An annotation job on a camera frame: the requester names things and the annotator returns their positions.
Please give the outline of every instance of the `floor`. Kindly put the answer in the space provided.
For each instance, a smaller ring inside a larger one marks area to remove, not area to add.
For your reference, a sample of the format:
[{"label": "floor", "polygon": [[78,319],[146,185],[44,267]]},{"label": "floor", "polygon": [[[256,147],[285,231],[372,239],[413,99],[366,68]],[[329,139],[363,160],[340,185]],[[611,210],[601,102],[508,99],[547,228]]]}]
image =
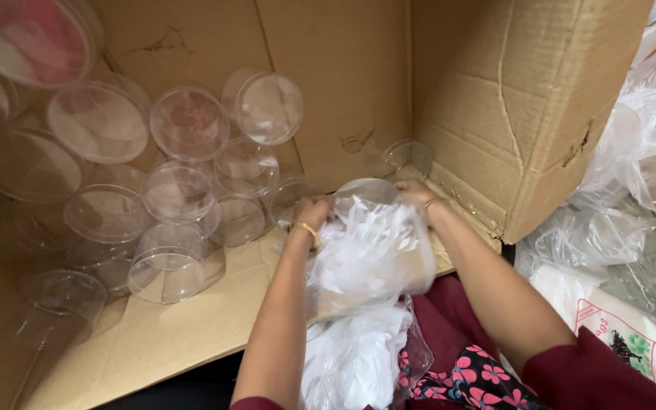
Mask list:
[{"label": "floor", "polygon": [[[639,206],[631,196],[624,198],[617,204],[617,208],[637,217],[654,218],[651,211]],[[523,243],[535,243],[536,238],[554,222],[554,216],[559,219],[563,217],[562,215],[552,215],[549,220],[528,235]],[[523,244],[520,244],[519,252],[522,252],[522,247]],[[612,278],[601,285],[602,290],[656,317],[656,228],[645,237],[643,257],[639,261],[609,266],[609,273]]]}]

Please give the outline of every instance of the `maroon clothing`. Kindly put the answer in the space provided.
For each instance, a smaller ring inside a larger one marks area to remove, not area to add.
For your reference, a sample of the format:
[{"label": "maroon clothing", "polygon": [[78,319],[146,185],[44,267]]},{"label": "maroon clothing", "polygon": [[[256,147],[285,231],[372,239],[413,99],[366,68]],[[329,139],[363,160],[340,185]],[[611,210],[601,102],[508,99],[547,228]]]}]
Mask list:
[{"label": "maroon clothing", "polygon": [[[460,281],[437,279],[426,295],[415,296],[414,312],[424,340],[434,353],[431,372],[451,372],[465,347],[475,344],[497,358],[495,343],[472,312]],[[523,382],[554,410],[656,408],[656,384],[627,366],[588,329],[579,330],[577,346],[548,349],[525,364]],[[409,400],[409,408],[461,409],[450,401]],[[276,410],[276,404],[255,397],[241,400],[232,410]]]}]

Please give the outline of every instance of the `woman's right hand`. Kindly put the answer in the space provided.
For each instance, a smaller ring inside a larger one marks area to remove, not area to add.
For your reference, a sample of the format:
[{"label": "woman's right hand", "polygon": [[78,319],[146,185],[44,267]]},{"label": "woman's right hand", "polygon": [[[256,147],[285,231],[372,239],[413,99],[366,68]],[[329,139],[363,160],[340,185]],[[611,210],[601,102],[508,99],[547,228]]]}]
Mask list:
[{"label": "woman's right hand", "polygon": [[418,207],[424,208],[429,201],[439,198],[434,191],[417,178],[396,182],[394,186],[404,198],[413,201]]}]

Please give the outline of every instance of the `cardboard flap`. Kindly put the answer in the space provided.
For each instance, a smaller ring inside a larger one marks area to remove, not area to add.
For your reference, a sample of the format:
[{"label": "cardboard flap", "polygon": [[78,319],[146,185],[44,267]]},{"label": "cardboard flap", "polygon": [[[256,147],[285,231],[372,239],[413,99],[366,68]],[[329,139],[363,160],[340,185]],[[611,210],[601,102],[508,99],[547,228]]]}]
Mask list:
[{"label": "cardboard flap", "polygon": [[507,243],[580,182],[651,2],[413,2],[414,138]]}]

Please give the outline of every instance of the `person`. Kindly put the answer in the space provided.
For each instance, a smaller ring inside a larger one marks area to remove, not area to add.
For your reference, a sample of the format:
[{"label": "person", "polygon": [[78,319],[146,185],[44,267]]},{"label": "person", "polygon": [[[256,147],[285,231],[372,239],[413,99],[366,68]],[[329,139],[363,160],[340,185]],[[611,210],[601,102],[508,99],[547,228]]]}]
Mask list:
[{"label": "person", "polygon": [[[414,297],[434,354],[404,403],[410,408],[656,408],[656,384],[587,328],[579,335],[541,294],[419,180],[396,183],[425,207],[456,275]],[[239,369],[232,410],[296,409],[305,359],[305,264],[330,196],[302,199]],[[498,361],[498,350],[517,371]]]}]

